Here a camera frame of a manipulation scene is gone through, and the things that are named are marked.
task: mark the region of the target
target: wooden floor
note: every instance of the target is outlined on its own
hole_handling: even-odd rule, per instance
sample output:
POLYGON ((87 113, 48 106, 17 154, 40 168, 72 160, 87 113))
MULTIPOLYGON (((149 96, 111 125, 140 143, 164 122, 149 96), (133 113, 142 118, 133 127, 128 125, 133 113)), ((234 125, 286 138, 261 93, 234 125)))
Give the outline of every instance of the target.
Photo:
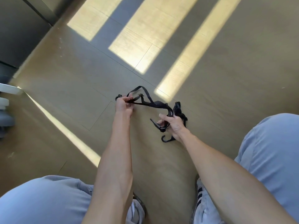
MULTIPOLYGON (((115 96, 139 85, 153 100, 181 101, 187 127, 234 158, 263 118, 299 113, 297 6, 75 0, 13 81, 38 104, 25 93, 2 94, 17 124, 0 142, 0 193, 49 174, 92 184, 96 167, 79 149, 101 156, 115 96)), ((136 107, 132 117, 134 191, 148 223, 188 223, 196 170, 179 143, 161 142, 149 120, 158 113, 136 107)))

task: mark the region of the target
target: black and white sneaker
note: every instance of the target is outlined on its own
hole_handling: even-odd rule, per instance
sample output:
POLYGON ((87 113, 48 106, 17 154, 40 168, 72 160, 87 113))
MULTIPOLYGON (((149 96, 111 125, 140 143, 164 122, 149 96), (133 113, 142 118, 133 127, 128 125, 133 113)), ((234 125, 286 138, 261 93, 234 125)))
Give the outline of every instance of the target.
POLYGON ((202 184, 202 181, 200 180, 199 175, 197 174, 195 177, 195 202, 194 202, 194 207, 192 210, 192 216, 190 219, 190 224, 194 223, 194 216, 195 216, 195 211, 197 207, 201 204, 202 202, 202 192, 203 192, 204 186, 202 184))

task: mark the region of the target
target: light blue pants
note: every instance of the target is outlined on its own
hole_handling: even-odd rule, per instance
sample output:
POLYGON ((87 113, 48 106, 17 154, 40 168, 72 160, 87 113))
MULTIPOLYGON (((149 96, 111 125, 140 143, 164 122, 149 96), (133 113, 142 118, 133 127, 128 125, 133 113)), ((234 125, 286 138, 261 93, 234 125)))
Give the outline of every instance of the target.
MULTIPOLYGON (((236 162, 275 196, 299 222, 299 116, 268 117, 245 137, 236 162)), ((0 223, 81 223, 91 200, 92 185, 78 179, 46 176, 24 183, 0 198, 0 223)), ((218 212, 206 195, 208 224, 218 212)))

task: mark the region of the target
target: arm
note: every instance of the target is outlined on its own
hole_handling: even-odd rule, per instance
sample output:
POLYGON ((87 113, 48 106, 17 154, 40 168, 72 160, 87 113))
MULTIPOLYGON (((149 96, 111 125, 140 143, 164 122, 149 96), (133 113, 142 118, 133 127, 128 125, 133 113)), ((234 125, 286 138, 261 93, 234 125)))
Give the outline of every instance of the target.
POLYGON ((112 134, 97 170, 87 223, 125 223, 132 203, 132 158, 130 144, 130 117, 133 105, 125 103, 132 97, 116 101, 112 134))
POLYGON ((201 181, 227 223, 297 223, 241 165, 192 135, 179 117, 159 116, 160 123, 168 121, 173 136, 185 145, 201 181))

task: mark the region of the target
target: hand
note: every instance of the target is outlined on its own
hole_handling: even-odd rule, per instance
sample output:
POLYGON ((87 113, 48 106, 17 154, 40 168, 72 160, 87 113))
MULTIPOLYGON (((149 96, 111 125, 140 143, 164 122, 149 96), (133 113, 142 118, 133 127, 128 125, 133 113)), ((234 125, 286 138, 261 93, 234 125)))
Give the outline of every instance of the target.
POLYGON ((169 131, 176 140, 182 143, 182 139, 179 135, 182 130, 186 129, 183 124, 183 120, 175 115, 173 115, 173 117, 168 117, 166 115, 159 114, 159 117, 160 120, 157 123, 161 126, 164 126, 164 121, 169 122, 170 127, 168 127, 166 130, 169 131))
POLYGON ((117 98, 115 104, 116 113, 124 113, 127 114, 129 117, 131 117, 133 113, 134 104, 126 103, 126 101, 132 99, 133 99, 132 93, 130 93, 128 97, 123 96, 117 98))

